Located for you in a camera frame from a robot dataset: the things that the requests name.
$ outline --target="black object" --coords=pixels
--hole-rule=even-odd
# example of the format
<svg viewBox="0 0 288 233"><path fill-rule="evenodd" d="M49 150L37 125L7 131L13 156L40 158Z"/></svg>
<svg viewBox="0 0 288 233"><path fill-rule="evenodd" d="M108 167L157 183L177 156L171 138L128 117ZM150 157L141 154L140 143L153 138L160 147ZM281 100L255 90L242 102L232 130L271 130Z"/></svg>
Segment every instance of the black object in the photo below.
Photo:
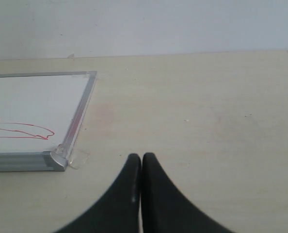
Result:
<svg viewBox="0 0 288 233"><path fill-rule="evenodd" d="M99 201L57 233L138 233L140 177L141 159L130 154Z"/></svg>
<svg viewBox="0 0 288 233"><path fill-rule="evenodd" d="M141 202L144 233L231 233L181 194L153 153L143 157Z"/></svg>

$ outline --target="white board surface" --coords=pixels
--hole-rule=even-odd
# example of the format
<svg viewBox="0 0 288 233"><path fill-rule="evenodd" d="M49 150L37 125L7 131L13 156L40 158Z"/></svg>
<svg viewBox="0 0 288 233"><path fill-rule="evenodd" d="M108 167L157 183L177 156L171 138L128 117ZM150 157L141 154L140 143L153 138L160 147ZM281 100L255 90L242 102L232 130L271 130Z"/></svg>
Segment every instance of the white board surface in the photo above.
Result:
<svg viewBox="0 0 288 233"><path fill-rule="evenodd" d="M88 74L0 78L0 152L57 148L88 80Z"/></svg>

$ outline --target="red line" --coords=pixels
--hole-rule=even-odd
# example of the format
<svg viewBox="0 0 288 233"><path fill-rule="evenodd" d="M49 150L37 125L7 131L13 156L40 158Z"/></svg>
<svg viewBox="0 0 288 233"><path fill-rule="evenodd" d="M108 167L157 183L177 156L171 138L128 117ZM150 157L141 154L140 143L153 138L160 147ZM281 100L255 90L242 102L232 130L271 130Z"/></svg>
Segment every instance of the red line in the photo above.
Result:
<svg viewBox="0 0 288 233"><path fill-rule="evenodd" d="M10 123L10 122L0 123L0 124L12 124L12 125L27 125L27 126L33 126L33 127L36 127L36 128L40 128L40 129L47 130L48 132L51 133L51 134L47 135L46 137L44 137L44 136L41 136L41 135L38 135L38 134L34 135L34 134L31 134L31 133L28 133L28 132L25 132L25 131L21 131L21 130L6 130L6 129L0 128L0 130L2 130L2 131L17 132L17 133L23 133L23 134L28 135L28 136L26 136L26 137L0 136L0 138L33 138L33 139L48 140L49 137L55 135L55 132L54 132L54 131L52 131L52 130L50 130L50 129L47 129L47 128L44 128L44 127L42 127L42 126L38 126L38 125L25 124L25 123Z"/></svg>

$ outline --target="black rubber tip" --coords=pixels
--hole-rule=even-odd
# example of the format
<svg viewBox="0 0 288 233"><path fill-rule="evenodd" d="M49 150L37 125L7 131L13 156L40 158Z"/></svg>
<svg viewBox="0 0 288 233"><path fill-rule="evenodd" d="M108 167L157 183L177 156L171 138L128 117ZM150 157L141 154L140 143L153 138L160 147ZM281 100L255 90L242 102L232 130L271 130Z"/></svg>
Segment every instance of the black rubber tip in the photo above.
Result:
<svg viewBox="0 0 288 233"><path fill-rule="evenodd" d="M143 157L141 203L144 233L231 233L182 195L153 153Z"/></svg>
<svg viewBox="0 0 288 233"><path fill-rule="evenodd" d="M130 154L107 192L57 233L138 233L141 159Z"/></svg>

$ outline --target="wooden table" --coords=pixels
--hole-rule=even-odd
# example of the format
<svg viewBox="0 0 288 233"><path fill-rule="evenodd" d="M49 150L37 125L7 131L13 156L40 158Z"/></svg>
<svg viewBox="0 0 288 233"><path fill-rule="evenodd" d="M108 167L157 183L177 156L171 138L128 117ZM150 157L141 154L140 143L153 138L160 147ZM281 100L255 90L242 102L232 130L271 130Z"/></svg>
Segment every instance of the wooden table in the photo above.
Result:
<svg viewBox="0 0 288 233"><path fill-rule="evenodd" d="M0 73L98 72L66 172L0 173L0 233L62 227L131 152L239 233L288 233L288 52L0 61Z"/></svg>

